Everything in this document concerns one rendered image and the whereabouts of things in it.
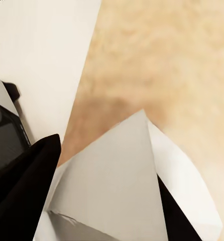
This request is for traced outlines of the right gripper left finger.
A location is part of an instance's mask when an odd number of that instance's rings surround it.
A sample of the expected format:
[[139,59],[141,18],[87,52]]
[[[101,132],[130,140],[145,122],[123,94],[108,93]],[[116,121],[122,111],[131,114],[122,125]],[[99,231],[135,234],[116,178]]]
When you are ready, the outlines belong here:
[[0,241],[34,241],[60,154],[59,134],[50,135],[0,170]]

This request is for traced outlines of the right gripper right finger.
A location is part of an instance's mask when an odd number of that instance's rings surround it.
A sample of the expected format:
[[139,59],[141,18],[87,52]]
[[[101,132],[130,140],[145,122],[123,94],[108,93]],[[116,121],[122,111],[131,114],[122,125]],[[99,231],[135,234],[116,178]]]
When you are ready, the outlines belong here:
[[160,177],[157,177],[168,241],[202,241]]

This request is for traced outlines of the paper coffee filter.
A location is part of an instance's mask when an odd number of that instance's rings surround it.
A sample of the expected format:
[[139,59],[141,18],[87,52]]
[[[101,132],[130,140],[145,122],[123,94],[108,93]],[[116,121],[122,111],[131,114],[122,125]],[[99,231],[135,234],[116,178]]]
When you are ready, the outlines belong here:
[[202,241],[218,241],[203,178],[144,109],[56,168],[34,240],[168,241],[157,176]]

